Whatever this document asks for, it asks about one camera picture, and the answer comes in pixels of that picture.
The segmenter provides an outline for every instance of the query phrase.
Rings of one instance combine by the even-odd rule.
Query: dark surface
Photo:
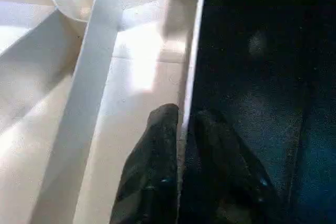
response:
[[[193,116],[220,111],[293,221],[336,223],[334,0],[205,0],[180,223],[205,223]]]
[[[280,199],[260,160],[223,115],[195,116],[195,140],[206,182],[205,223],[282,223]]]
[[[151,112],[147,128],[128,157],[111,224],[172,224],[177,218],[176,126],[178,107]]]

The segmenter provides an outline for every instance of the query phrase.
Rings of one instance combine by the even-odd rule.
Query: curved plastic edge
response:
[[[86,15],[86,18],[83,19],[83,18],[79,18],[79,17],[76,17],[72,14],[70,14],[69,12],[67,12],[66,10],[64,10],[64,8],[62,8],[62,5],[59,4],[59,2],[57,0],[52,0],[52,2],[54,3],[54,5],[57,7],[57,9],[59,9],[59,11],[65,15],[66,17],[76,21],[76,22],[80,22],[80,23],[88,23],[89,19],[90,19],[90,16],[91,16],[91,13],[92,13],[92,6],[90,7],[90,12]]]

